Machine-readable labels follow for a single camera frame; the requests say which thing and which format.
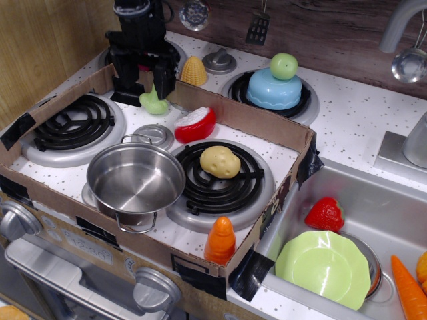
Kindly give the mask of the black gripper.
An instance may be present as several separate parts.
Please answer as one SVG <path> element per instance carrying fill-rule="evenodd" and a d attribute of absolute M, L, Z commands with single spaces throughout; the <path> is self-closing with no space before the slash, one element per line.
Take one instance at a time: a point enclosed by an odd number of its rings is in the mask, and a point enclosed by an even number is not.
<path fill-rule="evenodd" d="M 109 51 L 121 84 L 130 89 L 139 79 L 139 67 L 154 67 L 153 84 L 160 100 L 175 90 L 179 51 L 165 40 L 162 18 L 154 14 L 119 18 L 121 30 L 107 31 Z"/>

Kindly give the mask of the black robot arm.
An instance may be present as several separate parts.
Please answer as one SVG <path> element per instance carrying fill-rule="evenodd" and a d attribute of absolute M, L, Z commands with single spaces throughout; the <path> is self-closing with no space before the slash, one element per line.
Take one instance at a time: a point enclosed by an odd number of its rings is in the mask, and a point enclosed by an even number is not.
<path fill-rule="evenodd" d="M 115 1 L 113 11 L 121 29 L 105 33 L 121 84 L 129 89 L 139 80 L 139 68 L 147 67 L 153 72 L 160 100 L 175 90 L 181 59 L 178 50 L 165 40 L 168 20 L 163 13 L 164 3 L 167 1 Z"/>

